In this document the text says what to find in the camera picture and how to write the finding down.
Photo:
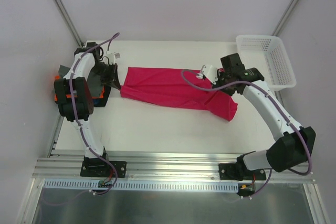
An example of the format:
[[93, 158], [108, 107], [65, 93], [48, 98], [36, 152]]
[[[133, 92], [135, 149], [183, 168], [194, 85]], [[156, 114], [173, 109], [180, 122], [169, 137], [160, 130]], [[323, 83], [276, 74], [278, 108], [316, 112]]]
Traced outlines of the pink t shirt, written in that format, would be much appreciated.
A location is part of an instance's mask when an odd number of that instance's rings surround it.
[[181, 69], [130, 67], [121, 96], [136, 101], [179, 109], [210, 111], [231, 121], [238, 104], [221, 91], [196, 89], [181, 76]]

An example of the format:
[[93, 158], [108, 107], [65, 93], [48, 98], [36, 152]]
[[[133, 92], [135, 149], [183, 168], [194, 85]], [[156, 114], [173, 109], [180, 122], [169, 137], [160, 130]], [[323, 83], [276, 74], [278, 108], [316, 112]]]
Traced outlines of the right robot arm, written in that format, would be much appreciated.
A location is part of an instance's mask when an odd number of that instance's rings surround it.
[[312, 170], [312, 151], [316, 133], [303, 127], [284, 109], [271, 92], [264, 76], [257, 68], [245, 68], [238, 53], [221, 58], [222, 69], [215, 70], [213, 89], [227, 95], [241, 94], [257, 110], [275, 140], [263, 151], [245, 153], [236, 159], [226, 175], [242, 181], [256, 170], [276, 172], [289, 170], [306, 176]]

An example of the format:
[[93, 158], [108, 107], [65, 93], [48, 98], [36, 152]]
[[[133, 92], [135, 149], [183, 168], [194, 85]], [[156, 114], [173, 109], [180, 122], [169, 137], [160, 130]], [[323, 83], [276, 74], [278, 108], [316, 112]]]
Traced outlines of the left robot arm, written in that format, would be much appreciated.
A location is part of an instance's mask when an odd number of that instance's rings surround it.
[[69, 71], [54, 80], [54, 90], [60, 115], [75, 127], [83, 144], [80, 176], [124, 178], [127, 163], [109, 160], [89, 120], [95, 108], [106, 106], [111, 89], [121, 89], [118, 65], [103, 62], [103, 49], [96, 42], [76, 49], [74, 56]]

